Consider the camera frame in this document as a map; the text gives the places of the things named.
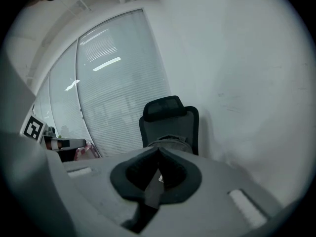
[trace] pink object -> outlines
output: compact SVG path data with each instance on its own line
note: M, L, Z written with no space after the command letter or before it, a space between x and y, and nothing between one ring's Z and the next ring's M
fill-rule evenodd
M78 148L75 154L75 160L88 160L100 158L99 154L96 152L93 144L91 142L87 142L85 147Z

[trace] window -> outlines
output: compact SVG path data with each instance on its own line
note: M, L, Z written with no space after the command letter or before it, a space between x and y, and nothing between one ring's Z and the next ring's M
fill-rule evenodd
M113 18L79 38L53 66L49 92L62 137L92 138L104 156L142 148L138 121L144 106L169 95L143 11Z
M63 138L90 140L80 114L75 79L76 45L72 44L50 71L49 92L56 130Z
M39 89L34 103L34 114L46 122L48 126L56 127L49 99L49 76L44 80L41 88Z

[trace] white tape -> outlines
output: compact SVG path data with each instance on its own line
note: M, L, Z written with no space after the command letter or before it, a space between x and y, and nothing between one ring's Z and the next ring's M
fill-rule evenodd
M268 219L255 207L241 190L229 192L235 205L249 223L252 229L256 229L267 223Z
M58 140L51 140L51 149L52 150L59 150L58 148Z
M91 171L92 171L92 169L89 168L89 167L88 168L82 168L82 169L79 169L79 170L68 172L68 175L71 178L74 178L74 177L77 177L77 176L82 176L82 175L88 174Z

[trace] black office chair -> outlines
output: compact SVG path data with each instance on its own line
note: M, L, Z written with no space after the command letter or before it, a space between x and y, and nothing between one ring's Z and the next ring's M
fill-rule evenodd
M198 110L193 106L184 107L178 96L164 97L149 102L139 119L143 146L165 135L186 138L193 154L198 155Z

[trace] chair headrest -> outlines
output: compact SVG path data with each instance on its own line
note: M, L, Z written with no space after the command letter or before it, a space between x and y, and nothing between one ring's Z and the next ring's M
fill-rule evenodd
M178 96L163 97L149 102L144 107L144 121L153 122L161 119L169 119L185 116L186 109Z

